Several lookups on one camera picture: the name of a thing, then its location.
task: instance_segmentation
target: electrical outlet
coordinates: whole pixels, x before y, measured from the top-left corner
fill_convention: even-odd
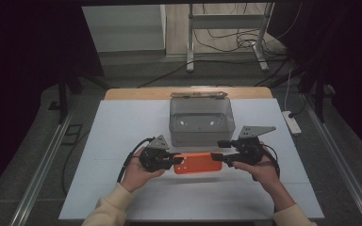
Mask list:
[[[299,135],[302,133],[301,128],[298,125],[298,122],[296,122],[295,119],[289,117],[290,111],[283,111],[282,115],[284,116],[285,121],[287,122],[289,131],[292,135]]]

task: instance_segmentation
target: beige sleeve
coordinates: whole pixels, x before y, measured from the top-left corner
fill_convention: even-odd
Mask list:
[[[273,216],[278,226],[316,226],[304,214],[304,211],[298,204],[290,206],[290,208],[276,212]]]
[[[98,201],[96,208],[87,216],[82,225],[124,225],[126,219],[125,209],[132,199],[133,195],[120,184],[117,184],[110,195]]]

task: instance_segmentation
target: clear plastic box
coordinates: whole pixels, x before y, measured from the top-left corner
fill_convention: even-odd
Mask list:
[[[235,130],[230,100],[172,98],[169,128],[173,146],[217,146],[218,140],[231,139]]]

